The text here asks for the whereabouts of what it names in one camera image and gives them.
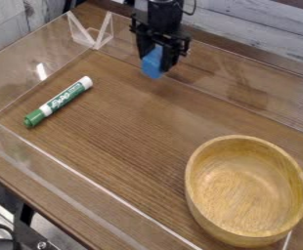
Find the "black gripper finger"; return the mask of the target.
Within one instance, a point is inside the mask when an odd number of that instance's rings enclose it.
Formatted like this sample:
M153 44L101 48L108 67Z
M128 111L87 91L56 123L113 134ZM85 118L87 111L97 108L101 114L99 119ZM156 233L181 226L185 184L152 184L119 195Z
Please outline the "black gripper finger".
M155 48L155 42L152 38L152 34L149 32L139 33L136 35L139 55L143 58Z
M180 56L180 46L177 43L161 46L160 70L167 72L176 65Z

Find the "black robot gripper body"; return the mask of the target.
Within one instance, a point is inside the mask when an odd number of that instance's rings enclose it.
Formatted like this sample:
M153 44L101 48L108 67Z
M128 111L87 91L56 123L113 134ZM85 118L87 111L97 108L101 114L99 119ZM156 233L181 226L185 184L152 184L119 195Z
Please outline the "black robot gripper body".
M184 15L191 16L184 10L184 0L147 0L147 8L133 10L129 31L135 35L149 32L155 45L177 43L180 55L184 56L191 42L189 35L181 29Z

